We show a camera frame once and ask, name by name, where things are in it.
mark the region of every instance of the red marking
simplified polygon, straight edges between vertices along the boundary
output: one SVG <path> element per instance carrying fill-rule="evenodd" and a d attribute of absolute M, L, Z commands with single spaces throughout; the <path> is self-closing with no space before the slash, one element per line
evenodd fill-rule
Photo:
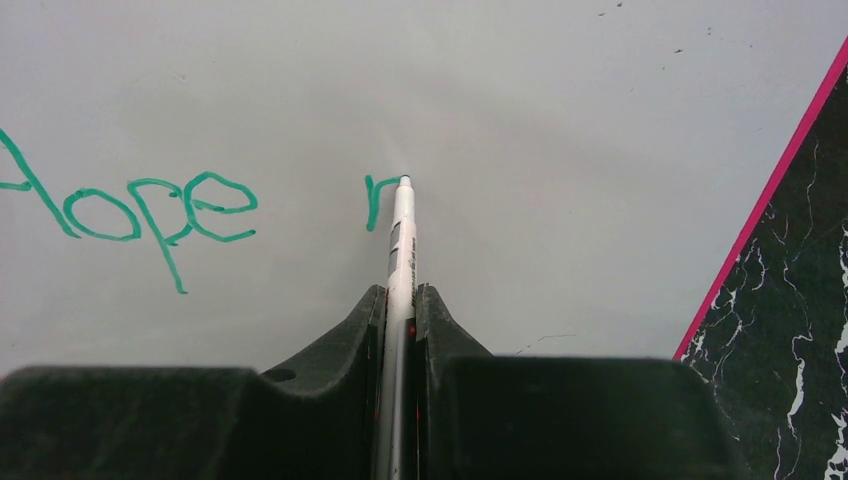
<path fill-rule="evenodd" d="M 748 216 L 745 226 L 743 226 L 742 231 L 739 232 L 739 236 L 736 238 L 733 248 L 730 249 L 730 253 L 724 260 L 724 264 L 721 266 L 718 276 L 713 281 L 712 286 L 707 292 L 707 297 L 704 298 L 704 302 L 701 304 L 701 308 L 698 309 L 698 313 L 695 314 L 695 318 L 692 320 L 689 330 L 686 331 L 686 335 L 683 336 L 680 346 L 677 347 L 677 351 L 674 352 L 673 358 L 675 360 L 680 360 L 680 357 L 686 353 L 686 348 L 695 337 L 695 333 L 698 331 L 698 326 L 700 326 L 701 322 L 704 320 L 704 317 L 707 314 L 707 309 L 710 308 L 713 298 L 715 298 L 718 294 L 721 286 L 724 285 L 727 275 L 730 274 L 733 264 L 736 263 L 736 257 L 739 256 L 742 249 L 745 247 L 745 244 L 748 243 L 748 238 L 751 237 L 751 232 L 753 232 L 754 227 L 757 226 L 757 222 L 759 222 L 760 217 L 762 217 L 763 211 L 766 209 L 766 205 L 768 205 L 769 201 L 771 201 L 771 197 L 777 189 L 777 186 L 780 184 L 780 180 L 783 179 L 786 169 L 789 168 L 789 164 L 792 162 L 792 159 L 795 158 L 795 155 L 798 153 L 798 149 L 801 148 L 801 143 L 804 142 L 804 138 L 806 138 L 807 133 L 810 132 L 810 127 L 813 126 L 813 123 L 816 121 L 816 117 L 819 116 L 819 112 L 821 112 L 824 102 L 827 100 L 827 97 L 830 96 L 830 92 L 833 90 L 833 86 L 836 85 L 836 81 L 842 76 L 842 72 L 845 70 L 846 65 L 848 65 L 848 38 L 845 39 L 845 42 L 842 43 L 842 47 L 839 48 L 839 53 L 836 54 L 836 58 L 833 60 L 830 70 L 827 71 L 821 86 L 819 86 L 818 91 L 813 96 L 813 101 L 810 102 L 810 106 L 807 107 L 807 111 L 804 112 L 804 116 L 801 117 L 801 123 L 798 124 L 798 128 L 795 129 L 795 133 L 789 140 L 789 145 L 786 146 L 786 150 L 783 152 L 783 155 L 780 156 L 780 160 L 777 162 L 777 167 L 775 167 L 774 172 L 772 172 L 771 177 L 769 177 L 766 187 L 763 189 L 763 192 L 760 194 L 760 198 L 754 205 L 754 209 L 751 210 L 751 215 Z"/>

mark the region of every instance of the pen barrel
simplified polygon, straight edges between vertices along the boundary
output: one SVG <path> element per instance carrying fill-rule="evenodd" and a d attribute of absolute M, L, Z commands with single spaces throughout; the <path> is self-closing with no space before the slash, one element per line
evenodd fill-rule
<path fill-rule="evenodd" d="M 386 329 L 381 373 L 375 478 L 415 476 L 415 392 L 412 351 L 415 341 L 416 227 L 412 188 L 395 194 L 389 241 Z"/>

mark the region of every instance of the handwritten word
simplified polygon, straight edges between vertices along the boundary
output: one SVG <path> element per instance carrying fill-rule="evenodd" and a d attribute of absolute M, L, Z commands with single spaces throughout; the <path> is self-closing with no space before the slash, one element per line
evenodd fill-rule
<path fill-rule="evenodd" d="M 365 224 L 365 228 L 369 232 L 373 232 L 377 226 L 377 215 L 380 213 L 380 190 L 393 183 L 400 183 L 400 177 L 392 177 L 374 185 L 371 175 L 365 175 L 365 190 L 368 193 L 368 223 Z"/>
<path fill-rule="evenodd" d="M 131 240 L 137 240 L 141 238 L 142 228 L 135 213 L 133 213 L 133 211 L 127 204 L 118 200 L 114 196 L 104 192 L 103 190 L 97 188 L 81 188 L 65 198 L 65 201 L 62 203 L 62 210 L 60 211 L 59 207 L 56 205 L 55 202 L 53 202 L 53 199 L 50 197 L 50 195 L 47 193 L 47 190 L 41 184 L 41 181 L 38 179 L 38 177 L 36 177 L 35 173 L 33 173 L 32 169 L 27 164 L 21 151 L 18 149 L 12 139 L 9 138 L 8 135 L 6 135 L 6 132 L 4 132 L 3 129 L 0 129 L 0 143 L 2 143 L 3 146 L 6 147 L 7 150 L 9 150 L 9 153 L 12 154 L 12 158 L 15 160 L 15 164 L 18 166 L 18 169 L 26 178 L 26 181 L 21 183 L 0 182 L 0 189 L 16 190 L 19 192 L 28 192 L 34 190 L 35 193 L 37 193 L 38 196 L 41 198 L 41 201 L 44 203 L 44 205 L 47 207 L 47 210 L 49 210 L 50 213 L 53 215 L 53 218 L 56 219 L 56 223 L 59 224 L 59 227 L 62 229 L 63 232 L 65 232 L 66 235 L 74 238 L 82 238 L 78 233 L 74 231 L 73 228 L 71 228 L 75 227 L 77 230 L 84 233 L 85 235 L 94 238 L 99 238 L 101 240 L 110 240 L 113 242 L 129 242 Z M 247 199 L 247 203 L 239 207 L 224 207 L 203 200 L 194 199 L 194 189 L 207 180 L 213 180 L 225 187 L 238 190 L 245 196 L 245 198 Z M 148 208 L 147 202 L 139 191 L 141 187 L 151 186 L 166 188 L 169 190 L 168 195 L 170 197 L 178 198 L 181 200 L 182 209 L 185 211 L 186 224 L 179 232 L 167 237 L 162 233 L 162 230 L 159 228 L 159 225 L 153 218 L 153 214 L 150 213 L 150 208 Z M 138 180 L 132 180 L 130 182 L 127 182 L 127 192 L 129 192 L 130 196 L 133 198 L 133 200 L 135 200 L 136 206 L 138 206 L 138 209 L 141 211 L 141 216 L 144 217 L 144 221 L 147 223 L 147 227 L 153 233 L 153 236 L 156 239 L 157 244 L 159 245 L 159 249 L 162 251 L 162 255 L 165 257 L 165 263 L 168 264 L 168 269 L 171 272 L 171 276 L 174 278 L 174 285 L 176 286 L 176 289 L 179 293 L 188 292 L 186 292 L 183 288 L 182 279 L 180 278 L 180 274 L 177 271 L 177 266 L 174 263 L 174 258 L 171 255 L 170 250 L 171 247 L 177 246 L 178 240 L 185 238 L 192 231 L 197 231 L 197 233 L 219 242 L 233 242 L 256 234 L 256 230 L 251 229 L 246 230 L 244 232 L 236 233 L 234 235 L 219 235 L 201 225 L 200 222 L 197 220 L 198 210 L 210 210 L 215 213 L 220 213 L 222 215 L 232 215 L 236 213 L 255 210 L 259 206 L 259 202 L 256 199 L 256 195 L 254 195 L 249 188 L 240 183 L 228 180 L 214 172 L 203 172 L 197 175 L 188 183 L 186 183 L 184 188 L 180 188 L 179 186 L 171 182 L 158 178 L 140 178 Z M 124 216 L 127 217 L 127 221 L 129 222 L 130 227 L 129 232 L 120 235 L 114 235 L 110 233 L 96 232 L 91 228 L 87 227 L 86 225 L 83 225 L 83 223 L 80 222 L 77 216 L 74 214 L 74 206 L 77 202 L 89 198 L 99 198 L 100 200 L 103 200 L 106 203 L 114 205 L 115 208 L 117 208 L 121 213 L 124 214 Z"/>

